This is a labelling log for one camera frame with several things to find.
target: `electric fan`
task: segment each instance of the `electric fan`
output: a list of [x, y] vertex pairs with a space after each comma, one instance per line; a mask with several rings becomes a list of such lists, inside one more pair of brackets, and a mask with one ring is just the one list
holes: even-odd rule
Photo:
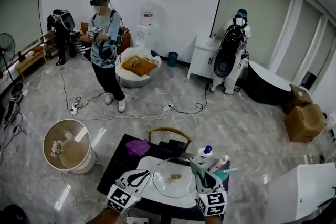
[[14, 82], [13, 77], [8, 69], [8, 66], [10, 66], [13, 62], [14, 55], [15, 55], [14, 39], [8, 33], [0, 34], [0, 70], [3, 71], [4, 68], [6, 68], [9, 76], [12, 79], [12, 82], [14, 84], [14, 87], [12, 89], [12, 95], [22, 90], [23, 88], [22, 83], [16, 84]]

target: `backpack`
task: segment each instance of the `backpack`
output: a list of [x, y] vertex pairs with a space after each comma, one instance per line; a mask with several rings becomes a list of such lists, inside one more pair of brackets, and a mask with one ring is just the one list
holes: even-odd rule
[[245, 27], [247, 23], [238, 25], [236, 18], [233, 18], [233, 24], [226, 30], [222, 38], [221, 48], [232, 53], [236, 53], [241, 42], [246, 41]]
[[[95, 21], [96, 21], [96, 16], [97, 16], [98, 13], [95, 13], [93, 18], [92, 18], [92, 24], [93, 24], [93, 27], [95, 27]], [[110, 23], [113, 21], [113, 16], [115, 14], [115, 10], [113, 9], [111, 11], [111, 14], [110, 14]], [[118, 31], [118, 38], [117, 38], [117, 41], [115, 42], [117, 44], [117, 48], [119, 48], [121, 46], [121, 37], [123, 35], [123, 32], [122, 32], [122, 29], [121, 27], [119, 27], [119, 31]]]

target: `power strip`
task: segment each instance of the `power strip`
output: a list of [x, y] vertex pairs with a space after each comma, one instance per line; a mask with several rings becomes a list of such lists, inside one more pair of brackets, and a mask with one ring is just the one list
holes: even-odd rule
[[171, 107], [173, 107], [173, 104], [170, 103], [169, 105], [166, 105], [164, 108], [163, 108], [163, 111], [167, 111], [169, 110]]
[[71, 115], [74, 115], [74, 116], [77, 115], [77, 104], [76, 103], [72, 104]]
[[148, 223], [149, 223], [148, 218], [132, 218], [132, 217], [126, 218], [126, 224], [148, 224]]

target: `purple bag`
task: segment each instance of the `purple bag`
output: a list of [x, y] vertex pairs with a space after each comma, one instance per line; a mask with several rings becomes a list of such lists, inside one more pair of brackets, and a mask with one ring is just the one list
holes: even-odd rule
[[143, 156], [149, 149], [150, 145], [147, 140], [133, 140], [126, 143], [128, 154], [130, 156]]

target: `blue trash can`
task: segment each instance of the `blue trash can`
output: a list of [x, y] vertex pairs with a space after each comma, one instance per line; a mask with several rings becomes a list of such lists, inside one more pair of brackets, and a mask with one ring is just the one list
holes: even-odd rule
[[176, 66], [176, 61], [177, 61], [178, 56], [179, 54], [173, 51], [168, 53], [168, 65], [170, 67]]

